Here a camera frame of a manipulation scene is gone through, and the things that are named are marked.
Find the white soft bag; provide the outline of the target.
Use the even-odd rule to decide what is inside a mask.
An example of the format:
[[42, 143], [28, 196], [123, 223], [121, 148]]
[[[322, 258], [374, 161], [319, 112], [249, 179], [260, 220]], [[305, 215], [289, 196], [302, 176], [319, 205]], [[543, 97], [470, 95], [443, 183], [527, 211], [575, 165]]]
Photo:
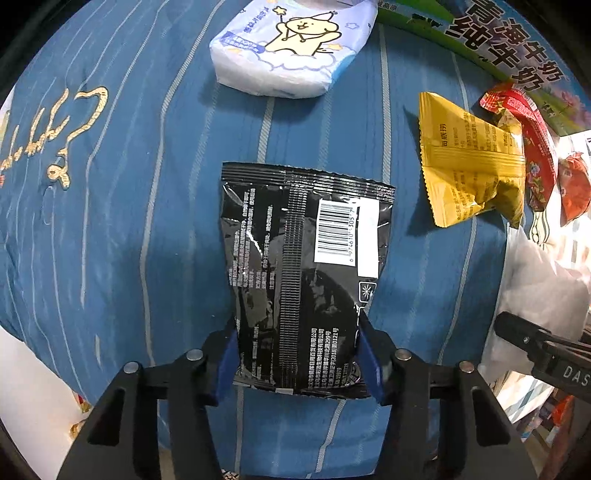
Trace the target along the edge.
[[509, 312], [578, 340], [589, 308], [589, 242], [561, 237], [539, 246], [522, 228], [508, 230], [496, 314]]

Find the orange snack packet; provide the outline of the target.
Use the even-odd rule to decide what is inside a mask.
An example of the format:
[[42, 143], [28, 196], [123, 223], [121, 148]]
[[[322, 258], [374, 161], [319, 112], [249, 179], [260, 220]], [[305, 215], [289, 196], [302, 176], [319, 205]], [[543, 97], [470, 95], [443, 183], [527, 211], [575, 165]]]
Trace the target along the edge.
[[590, 176], [582, 152], [573, 152], [559, 160], [558, 187], [561, 225], [566, 226], [586, 213], [590, 206]]

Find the red snack packet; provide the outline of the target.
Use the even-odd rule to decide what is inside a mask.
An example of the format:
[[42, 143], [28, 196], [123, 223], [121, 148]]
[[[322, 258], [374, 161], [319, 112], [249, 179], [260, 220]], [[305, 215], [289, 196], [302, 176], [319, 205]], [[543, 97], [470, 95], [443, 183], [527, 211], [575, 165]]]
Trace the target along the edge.
[[491, 113], [511, 113], [522, 126], [526, 158], [526, 187], [532, 210], [546, 209], [557, 181], [557, 154], [542, 114], [526, 91], [511, 82], [487, 91], [480, 105]]

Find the yellow snack packet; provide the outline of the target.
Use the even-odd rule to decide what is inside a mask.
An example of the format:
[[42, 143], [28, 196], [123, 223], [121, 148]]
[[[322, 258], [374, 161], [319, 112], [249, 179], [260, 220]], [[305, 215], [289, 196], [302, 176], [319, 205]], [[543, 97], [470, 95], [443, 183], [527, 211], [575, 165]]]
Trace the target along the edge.
[[522, 126], [503, 109], [495, 125], [432, 92], [419, 95], [422, 174], [435, 224], [448, 228], [498, 211], [513, 228], [524, 216]]

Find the black snack packet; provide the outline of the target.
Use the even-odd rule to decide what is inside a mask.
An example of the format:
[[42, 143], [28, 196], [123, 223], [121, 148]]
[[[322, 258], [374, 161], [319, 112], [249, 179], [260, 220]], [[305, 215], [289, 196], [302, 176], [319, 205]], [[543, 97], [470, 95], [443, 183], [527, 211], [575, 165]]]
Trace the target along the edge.
[[235, 379], [362, 399], [359, 319], [389, 250], [394, 187], [314, 169], [226, 162], [221, 235], [235, 294]]

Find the white tissue pack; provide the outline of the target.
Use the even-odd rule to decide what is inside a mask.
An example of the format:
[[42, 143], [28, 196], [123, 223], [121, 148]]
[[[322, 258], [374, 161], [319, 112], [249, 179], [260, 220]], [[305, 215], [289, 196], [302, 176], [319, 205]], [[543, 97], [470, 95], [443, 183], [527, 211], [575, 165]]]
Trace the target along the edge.
[[365, 47], [376, 1], [252, 1], [209, 43], [216, 79], [254, 96], [331, 90]]

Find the blue striped cloth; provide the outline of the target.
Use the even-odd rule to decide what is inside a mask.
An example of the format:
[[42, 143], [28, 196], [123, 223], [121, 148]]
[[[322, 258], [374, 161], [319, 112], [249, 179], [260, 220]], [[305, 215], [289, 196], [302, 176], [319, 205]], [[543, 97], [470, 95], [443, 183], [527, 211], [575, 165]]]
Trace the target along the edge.
[[436, 227], [423, 182], [423, 91], [479, 110], [495, 80], [377, 26], [317, 99], [217, 84], [209, 42], [238, 1], [92, 1], [18, 79], [1, 157], [1, 323], [96, 401], [129, 360], [162, 364], [228, 320], [225, 161], [387, 180], [393, 231], [370, 320], [429, 363], [481, 358], [503, 218]]

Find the milk carton cardboard box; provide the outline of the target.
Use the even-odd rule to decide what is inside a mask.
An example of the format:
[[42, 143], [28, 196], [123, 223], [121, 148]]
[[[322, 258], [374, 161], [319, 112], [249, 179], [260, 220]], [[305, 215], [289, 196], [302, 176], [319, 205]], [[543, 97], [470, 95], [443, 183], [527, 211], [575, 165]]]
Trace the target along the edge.
[[380, 1], [378, 20], [510, 81], [560, 136], [590, 128], [590, 99], [564, 57], [506, 1]]

